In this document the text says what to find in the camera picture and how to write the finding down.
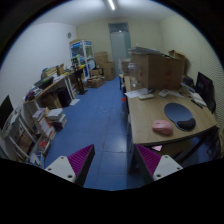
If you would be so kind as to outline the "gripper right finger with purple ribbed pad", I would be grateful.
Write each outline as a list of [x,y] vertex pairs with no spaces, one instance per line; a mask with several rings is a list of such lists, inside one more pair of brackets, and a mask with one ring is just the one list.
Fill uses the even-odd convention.
[[160,180],[182,169],[169,155],[160,156],[141,145],[135,145],[134,155],[145,182]]

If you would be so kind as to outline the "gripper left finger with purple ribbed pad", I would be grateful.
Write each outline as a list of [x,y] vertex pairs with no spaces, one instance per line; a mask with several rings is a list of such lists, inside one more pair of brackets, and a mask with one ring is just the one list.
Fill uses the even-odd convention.
[[79,186],[83,186],[94,155],[95,148],[91,144],[68,157],[59,156],[45,170]]

